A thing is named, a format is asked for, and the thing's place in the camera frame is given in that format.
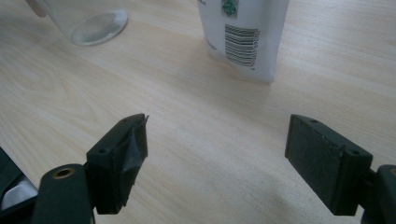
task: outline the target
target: white plastic bag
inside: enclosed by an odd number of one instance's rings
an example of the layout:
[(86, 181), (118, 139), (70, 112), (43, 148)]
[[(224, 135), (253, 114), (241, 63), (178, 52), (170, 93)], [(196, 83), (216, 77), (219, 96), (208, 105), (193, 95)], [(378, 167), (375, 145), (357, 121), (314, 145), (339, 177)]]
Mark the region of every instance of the white plastic bag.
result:
[(243, 77), (273, 82), (289, 0), (198, 0), (209, 53)]

